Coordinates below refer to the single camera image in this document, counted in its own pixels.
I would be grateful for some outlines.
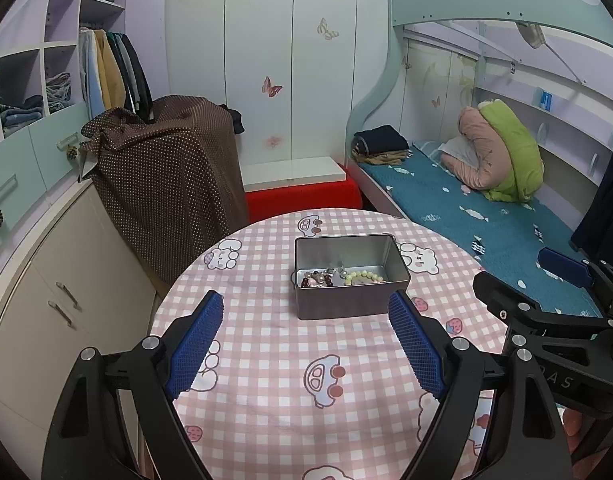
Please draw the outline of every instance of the metal box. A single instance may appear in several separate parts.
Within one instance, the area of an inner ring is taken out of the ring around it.
[[[370,270],[382,283],[345,286],[338,273],[333,286],[300,288],[305,272],[338,269]],[[406,290],[411,281],[407,265],[390,234],[296,238],[296,301],[299,319],[373,316],[389,309],[389,296]]]

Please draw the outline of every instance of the blue gripper pad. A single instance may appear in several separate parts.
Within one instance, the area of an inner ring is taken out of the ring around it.
[[[545,247],[538,253],[540,267],[578,288],[592,286],[593,277],[585,264]]]
[[[217,292],[208,292],[202,300],[200,315],[187,330],[171,357],[171,371],[165,389],[171,399],[190,389],[195,376],[222,324],[223,298]]]
[[[440,400],[447,389],[442,380],[442,360],[412,308],[415,309],[408,297],[405,299],[400,292],[394,292],[389,298],[389,321],[420,386]]]

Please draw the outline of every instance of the red fabric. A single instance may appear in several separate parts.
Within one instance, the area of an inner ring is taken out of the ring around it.
[[[360,188],[348,172],[343,182],[250,191],[246,194],[246,201],[249,205],[249,221],[252,224],[273,216],[305,209],[325,207],[362,209]]]

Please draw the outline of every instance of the checkered tablecloth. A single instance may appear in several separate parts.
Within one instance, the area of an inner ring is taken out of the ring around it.
[[[344,209],[304,211],[248,226],[179,277],[152,331],[162,335],[209,290],[224,296],[218,335],[192,389],[175,403],[213,478],[400,478],[436,400],[421,390],[386,314],[299,320],[290,280],[296,237],[381,233],[393,234],[401,246],[411,270],[407,293],[419,311],[438,319],[452,336],[501,351],[505,327],[472,289],[482,269],[478,261],[424,227]],[[415,265],[419,248],[435,255],[424,270]],[[322,370],[335,382],[324,398],[310,386],[317,386]],[[483,394],[455,478],[475,465],[490,404]]]

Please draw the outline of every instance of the teal bedsheet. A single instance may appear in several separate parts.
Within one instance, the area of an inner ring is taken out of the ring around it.
[[[536,198],[529,204],[490,202],[469,189],[423,152],[412,148],[401,166],[360,164],[388,190],[412,221],[453,241],[494,276],[538,301],[548,312],[597,316],[586,291],[538,265],[550,247],[576,260],[571,229]]]

